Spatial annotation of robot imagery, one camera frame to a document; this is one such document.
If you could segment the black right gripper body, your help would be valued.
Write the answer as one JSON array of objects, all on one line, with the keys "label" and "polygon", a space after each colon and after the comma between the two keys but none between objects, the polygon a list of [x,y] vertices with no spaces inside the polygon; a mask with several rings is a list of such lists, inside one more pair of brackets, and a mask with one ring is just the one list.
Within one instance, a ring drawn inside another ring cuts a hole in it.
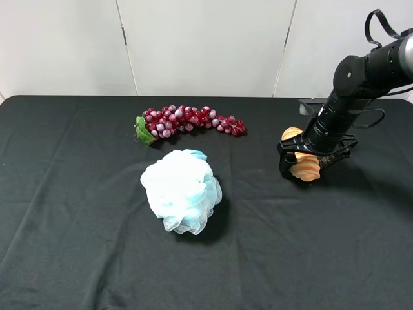
[{"label": "black right gripper body", "polygon": [[328,156],[340,149],[353,148],[357,139],[347,132],[358,115],[312,116],[307,128],[299,135],[277,145],[281,152],[302,152],[318,156]]}]

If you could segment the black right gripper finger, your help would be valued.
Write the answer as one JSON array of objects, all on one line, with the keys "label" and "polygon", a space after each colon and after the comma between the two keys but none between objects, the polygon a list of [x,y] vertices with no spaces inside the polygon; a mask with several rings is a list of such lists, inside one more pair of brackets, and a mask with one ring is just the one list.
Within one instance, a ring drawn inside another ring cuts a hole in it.
[{"label": "black right gripper finger", "polygon": [[297,164],[297,158],[294,152],[281,152],[279,161],[279,171],[282,177],[292,179],[291,168]]},{"label": "black right gripper finger", "polygon": [[337,162],[351,157],[350,149],[340,149],[328,156],[318,156],[320,174],[323,174],[330,166]]}]

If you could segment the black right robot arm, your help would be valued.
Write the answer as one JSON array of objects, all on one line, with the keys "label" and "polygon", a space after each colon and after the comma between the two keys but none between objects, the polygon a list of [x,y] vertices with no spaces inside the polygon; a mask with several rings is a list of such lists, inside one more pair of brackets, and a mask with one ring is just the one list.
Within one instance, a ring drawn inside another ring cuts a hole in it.
[{"label": "black right robot arm", "polygon": [[365,108],[375,99],[389,95],[391,90],[411,84],[411,29],[363,57],[347,56],[337,66],[333,90],[320,110],[315,112],[308,103],[301,102],[310,113],[306,129],[279,141],[281,175],[292,177],[293,167],[299,163],[298,152],[315,156],[322,169],[350,157],[358,141],[348,130]]}]

